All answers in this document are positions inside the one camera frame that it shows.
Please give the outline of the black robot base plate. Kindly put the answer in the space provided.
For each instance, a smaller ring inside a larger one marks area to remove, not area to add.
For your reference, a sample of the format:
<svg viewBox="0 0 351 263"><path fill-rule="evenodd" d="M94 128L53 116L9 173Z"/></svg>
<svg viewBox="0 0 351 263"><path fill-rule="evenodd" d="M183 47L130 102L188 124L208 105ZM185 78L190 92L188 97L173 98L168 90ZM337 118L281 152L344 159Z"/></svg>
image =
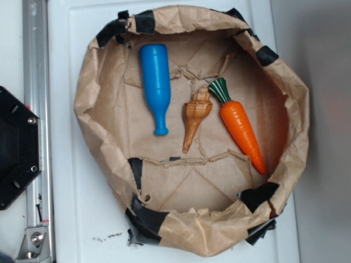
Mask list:
<svg viewBox="0 0 351 263"><path fill-rule="evenodd" d="M40 173L39 118L1 87L1 210Z"/></svg>

